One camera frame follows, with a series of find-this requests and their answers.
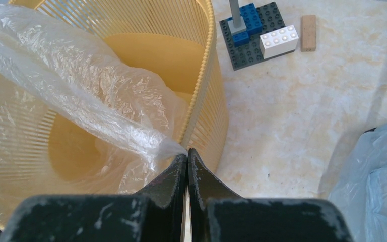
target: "gray lego brick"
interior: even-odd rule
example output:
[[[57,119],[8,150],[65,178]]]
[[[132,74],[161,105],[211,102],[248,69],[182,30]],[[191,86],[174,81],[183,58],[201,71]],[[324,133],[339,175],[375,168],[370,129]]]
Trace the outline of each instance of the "gray lego brick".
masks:
[[[256,8],[256,11],[259,14],[263,25],[261,33],[250,36],[250,42],[248,44],[236,48],[234,47],[231,31],[228,26],[228,20],[231,18],[220,21],[220,28],[222,29],[223,38],[225,39],[226,48],[228,49],[234,71],[281,56],[279,55],[263,59],[263,55],[259,47],[260,35],[286,27],[280,11],[278,10],[277,4],[272,2],[270,4],[263,5]]]

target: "clear plastic bag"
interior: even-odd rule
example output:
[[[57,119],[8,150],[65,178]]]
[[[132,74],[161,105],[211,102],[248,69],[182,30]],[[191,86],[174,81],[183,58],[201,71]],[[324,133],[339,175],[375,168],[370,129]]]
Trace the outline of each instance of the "clear plastic bag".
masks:
[[[33,194],[135,192],[186,154],[186,112],[100,38],[0,5],[0,223]]]
[[[356,242],[387,241],[387,125],[360,137],[329,200]]]

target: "plastic bag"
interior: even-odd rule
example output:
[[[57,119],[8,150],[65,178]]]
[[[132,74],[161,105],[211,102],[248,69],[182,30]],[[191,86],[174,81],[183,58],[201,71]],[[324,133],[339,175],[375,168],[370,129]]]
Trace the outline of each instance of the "plastic bag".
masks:
[[[387,125],[360,137],[329,200],[356,242],[387,241]]]
[[[0,74],[1,222],[37,193],[135,192],[186,154],[187,103],[60,20],[0,5]]]

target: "brown wooden block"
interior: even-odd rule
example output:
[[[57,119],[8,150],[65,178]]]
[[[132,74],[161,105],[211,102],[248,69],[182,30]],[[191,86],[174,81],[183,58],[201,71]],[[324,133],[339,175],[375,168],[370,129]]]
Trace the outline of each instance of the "brown wooden block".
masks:
[[[302,48],[300,51],[316,50],[316,16],[302,16]]]

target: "floor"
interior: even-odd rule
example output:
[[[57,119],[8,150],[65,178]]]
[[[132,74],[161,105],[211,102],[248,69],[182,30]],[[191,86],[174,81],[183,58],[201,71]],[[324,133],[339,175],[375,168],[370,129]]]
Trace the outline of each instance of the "floor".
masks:
[[[277,5],[299,34],[301,16],[317,15],[317,49],[234,72],[218,27],[229,130],[216,175],[244,197],[325,198],[358,137],[387,122],[387,2]],[[229,4],[213,7],[218,26]]]

